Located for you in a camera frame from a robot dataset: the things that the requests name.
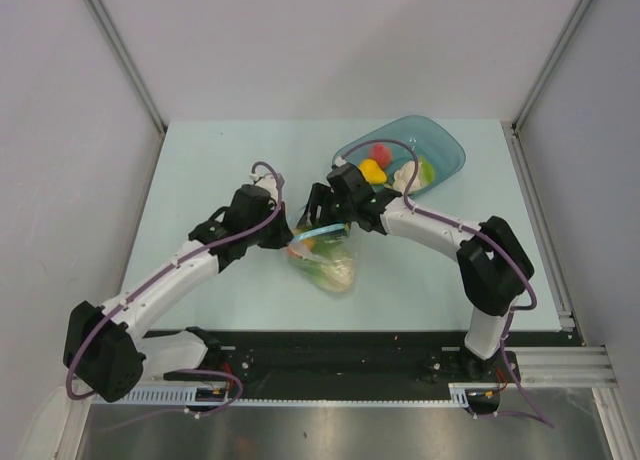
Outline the red fake pepper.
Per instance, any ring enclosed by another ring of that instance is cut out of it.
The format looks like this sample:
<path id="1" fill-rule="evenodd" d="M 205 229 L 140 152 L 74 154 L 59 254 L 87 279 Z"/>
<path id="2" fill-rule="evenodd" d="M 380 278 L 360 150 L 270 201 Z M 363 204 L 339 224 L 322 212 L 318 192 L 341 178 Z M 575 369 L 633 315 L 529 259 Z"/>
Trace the red fake pepper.
<path id="1" fill-rule="evenodd" d="M 368 158 L 375 161 L 381 169 L 386 169 L 393 161 L 393 154 L 385 143 L 378 142 L 369 149 Z"/>

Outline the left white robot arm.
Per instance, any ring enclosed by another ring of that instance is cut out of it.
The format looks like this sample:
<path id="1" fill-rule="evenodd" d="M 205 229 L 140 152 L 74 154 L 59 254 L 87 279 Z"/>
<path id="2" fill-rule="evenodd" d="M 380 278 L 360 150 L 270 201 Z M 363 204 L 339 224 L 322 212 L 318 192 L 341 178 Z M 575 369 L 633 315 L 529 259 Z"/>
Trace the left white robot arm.
<path id="1" fill-rule="evenodd" d="M 199 327 L 148 337 L 155 322 L 198 285 L 221 274 L 253 246 L 281 249 L 293 238 L 286 223 L 282 181 L 265 175 L 242 185 L 230 205 L 197 225 L 163 267 L 99 306 L 87 301 L 71 312 L 63 363 L 72 400 L 80 379 L 107 402 L 125 397 L 142 379 L 182 377 L 207 380 L 221 367 L 219 342 Z"/>

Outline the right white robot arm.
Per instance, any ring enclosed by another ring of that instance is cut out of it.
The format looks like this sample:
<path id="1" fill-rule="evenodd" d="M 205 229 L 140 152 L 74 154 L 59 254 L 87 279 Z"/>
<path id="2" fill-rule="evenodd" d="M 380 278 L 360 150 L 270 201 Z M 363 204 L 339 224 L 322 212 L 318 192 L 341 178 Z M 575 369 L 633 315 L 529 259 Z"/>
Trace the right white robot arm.
<path id="1" fill-rule="evenodd" d="M 473 305 L 461 368 L 473 381 L 486 380 L 497 369 L 496 353 L 506 340 L 517 298 L 527 292 L 526 308 L 537 306 L 530 283 L 535 269 L 508 222 L 497 216 L 465 222 L 427 210 L 406 192 L 374 189 L 350 163 L 334 168 L 326 180 L 312 185 L 302 216 L 313 227 L 355 223 L 366 232 L 414 241 L 458 265 Z"/>

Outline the clear zip top bag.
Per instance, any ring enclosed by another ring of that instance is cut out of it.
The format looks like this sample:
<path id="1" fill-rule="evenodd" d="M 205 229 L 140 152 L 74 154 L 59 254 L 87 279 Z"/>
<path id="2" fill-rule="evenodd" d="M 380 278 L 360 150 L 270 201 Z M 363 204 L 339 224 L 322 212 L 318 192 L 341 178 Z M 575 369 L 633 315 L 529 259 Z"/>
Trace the clear zip top bag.
<path id="1" fill-rule="evenodd" d="M 350 226 L 313 226 L 306 206 L 291 215 L 289 225 L 294 237 L 286 247 L 288 261 L 320 289 L 336 295 L 348 292 L 356 275 Z"/>

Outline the yellow fake lemon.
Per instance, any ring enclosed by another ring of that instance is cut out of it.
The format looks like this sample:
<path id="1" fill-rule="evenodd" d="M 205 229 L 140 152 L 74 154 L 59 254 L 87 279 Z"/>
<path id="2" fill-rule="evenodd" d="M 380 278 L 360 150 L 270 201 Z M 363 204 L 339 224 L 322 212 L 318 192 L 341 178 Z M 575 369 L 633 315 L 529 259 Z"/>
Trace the yellow fake lemon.
<path id="1" fill-rule="evenodd" d="M 387 175 L 379 164 L 370 158 L 361 161 L 358 169 L 370 185 L 382 185 L 387 182 Z"/>

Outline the white fake garlic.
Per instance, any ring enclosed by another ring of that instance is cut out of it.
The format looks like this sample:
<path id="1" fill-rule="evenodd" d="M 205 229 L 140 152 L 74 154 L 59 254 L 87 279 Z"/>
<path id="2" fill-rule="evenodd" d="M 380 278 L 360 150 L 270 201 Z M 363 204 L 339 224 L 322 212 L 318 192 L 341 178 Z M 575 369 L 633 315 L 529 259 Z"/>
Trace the white fake garlic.
<path id="1" fill-rule="evenodd" d="M 421 165 L 416 164 L 414 161 L 406 162 L 402 167 L 394 172 L 392 188 L 399 192 L 404 192 L 407 186 L 410 186 L 409 191 L 415 192 L 423 188 L 423 182 L 421 180 L 421 173 L 418 172 L 416 178 L 412 183 L 409 183 L 413 177 L 415 169 L 421 170 Z"/>

